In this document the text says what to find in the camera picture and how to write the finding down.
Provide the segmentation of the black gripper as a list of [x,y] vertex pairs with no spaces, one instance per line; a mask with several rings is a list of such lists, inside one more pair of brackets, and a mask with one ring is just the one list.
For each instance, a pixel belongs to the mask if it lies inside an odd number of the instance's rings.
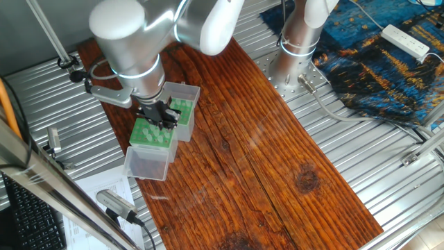
[[145,117],[150,125],[160,130],[174,129],[178,125],[181,111],[169,108],[169,97],[156,100],[137,97],[136,100],[139,104],[136,114]]

